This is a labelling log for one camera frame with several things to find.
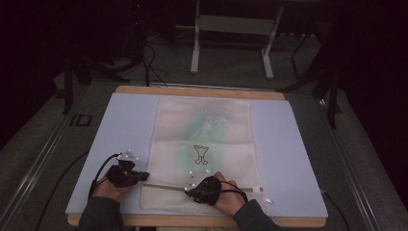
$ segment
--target black cable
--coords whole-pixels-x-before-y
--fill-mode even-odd
[[[41,215],[39,216],[39,220],[36,226],[35,231],[37,231],[39,229],[39,227],[41,226],[41,222],[42,219],[44,218],[45,212],[47,211],[48,205],[51,202],[51,199],[55,193],[55,191],[57,190],[58,186],[60,185],[61,181],[63,180],[64,176],[66,175],[66,173],[72,168],[73,165],[75,165],[81,158],[85,157],[86,155],[89,154],[89,151],[87,151],[86,153],[82,154],[81,156],[79,156],[77,159],[75,159],[75,161],[73,161],[63,172],[63,174],[60,176],[60,179],[58,179],[57,184],[54,186],[54,189],[52,190],[51,194],[49,195],[47,202],[45,203],[44,208],[42,209]]]
[[[237,191],[237,190],[221,190],[221,191],[214,191],[214,192],[204,192],[204,193],[201,193],[200,196],[201,195],[219,194],[219,193],[238,193],[243,197],[243,200],[245,201],[245,203],[248,202],[248,198],[246,197],[245,192],[243,192],[241,190],[239,190],[239,191]]]
[[[90,198],[93,194],[93,191],[95,191],[96,186],[97,186],[97,182],[98,182],[98,178],[99,175],[101,173],[101,171],[103,170],[103,168],[105,167],[105,165],[112,159],[115,157],[118,157],[119,154],[114,154],[112,156],[110,156],[108,159],[106,159],[106,161],[102,164],[101,168],[98,170],[98,172],[96,173],[95,178],[92,180],[92,183],[90,184],[90,188],[89,188],[89,194],[88,194],[88,198]]]
[[[96,184],[95,188],[97,188],[100,184],[102,184],[106,180],[108,180],[108,178],[105,178],[105,179],[99,181],[98,184]]]
[[[147,47],[149,47],[151,49],[152,53],[153,53],[153,56],[152,56],[150,62],[148,62],[148,66],[146,66],[146,62],[143,59],[144,68],[145,68],[145,71],[146,71],[145,75],[144,75],[144,82],[145,82],[146,86],[149,87],[150,86],[150,83],[149,83],[149,70],[151,68],[151,65],[153,64],[153,61],[154,61],[155,57],[156,57],[156,51],[153,48],[153,46],[149,45],[148,43],[146,43],[145,45]]]
[[[145,64],[146,62],[147,62],[147,59],[146,59],[146,58],[143,58],[143,63]],[[166,83],[166,81],[165,81],[165,78],[168,76],[168,73],[167,73],[165,70],[162,70],[162,69],[159,69],[159,68],[154,67],[153,65],[151,65],[150,68],[151,68],[152,72],[155,74],[155,76],[157,77],[157,79],[155,79],[155,80],[150,80],[150,82],[160,81],[160,82],[162,82],[163,84],[165,84],[165,86],[168,88],[168,85],[167,85],[167,83]],[[161,72],[163,72],[163,73],[165,74],[165,76],[164,76],[164,77],[161,77],[156,71],[161,71]]]
[[[240,188],[238,188],[238,186],[236,186],[236,185],[234,185],[234,184],[231,184],[231,183],[229,183],[229,182],[227,182],[227,181],[220,181],[220,180],[218,180],[218,181],[219,181],[220,183],[224,183],[224,184],[230,185],[230,186],[236,188],[237,190],[239,190],[241,193],[243,193],[243,191],[242,191]]]
[[[319,186],[319,188],[323,191],[323,194],[325,194],[327,196],[327,198],[330,200],[330,202],[334,205],[334,207],[336,207],[336,209],[339,211],[339,214],[342,216],[342,219],[344,221],[345,227],[347,231],[350,231],[350,226],[347,222],[347,219],[345,218],[345,215],[343,214],[342,210],[340,209],[340,207],[334,202],[333,198],[329,195],[329,193],[327,193],[325,190],[323,190],[321,188],[321,186]]]

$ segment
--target green stain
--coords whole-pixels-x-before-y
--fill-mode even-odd
[[[176,165],[186,172],[204,169],[211,172],[219,170],[226,129],[227,122],[219,115],[213,115],[211,112],[198,114],[191,120],[176,148]],[[208,150],[205,152],[205,148],[197,146],[208,147]],[[204,157],[200,157],[198,152],[201,154],[205,152]]]

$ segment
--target wooden table edge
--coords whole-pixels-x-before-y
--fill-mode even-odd
[[[81,214],[68,215],[68,223],[79,224]],[[271,218],[282,227],[320,228],[326,218]],[[123,215],[123,223],[133,227],[235,227],[237,223],[227,216],[188,216],[188,215]]]
[[[163,95],[180,95],[180,96],[196,96],[196,97],[285,100],[285,96],[280,92],[258,91],[258,90],[220,90],[220,89],[196,89],[196,88],[119,86],[116,88],[115,93],[138,93],[138,94],[158,94],[158,95],[163,94]]]

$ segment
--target hand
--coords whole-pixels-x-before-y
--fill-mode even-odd
[[[217,172],[215,175],[215,178],[218,179],[219,181],[224,181],[225,177],[222,175],[221,172]],[[237,186],[237,183],[233,180],[228,181],[228,183],[231,183],[235,186]],[[222,190],[236,190],[231,185],[221,183],[221,189]],[[214,205],[216,209],[218,209],[220,212],[222,212],[226,216],[233,216],[235,215],[239,209],[245,204],[245,200],[243,199],[242,195],[239,193],[235,192],[222,192],[219,194],[219,198],[217,203]]]
[[[129,186],[129,187],[123,187],[123,188],[117,188],[115,187],[112,182],[104,176],[98,183],[96,184],[97,187],[95,191],[92,194],[92,197],[94,196],[101,196],[101,197],[109,197],[111,199],[114,199],[116,201],[119,201],[125,194],[130,192],[135,185]]]

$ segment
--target drawing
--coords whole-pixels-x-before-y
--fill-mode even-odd
[[[176,165],[184,170],[216,170],[222,165],[222,144],[229,119],[220,108],[197,109],[176,150]]]
[[[204,160],[205,154],[208,151],[208,147],[206,146],[200,146],[200,145],[195,145],[194,146],[195,151],[197,152],[198,158],[195,161],[196,164],[200,165],[201,163],[203,165],[207,165],[208,161]]]

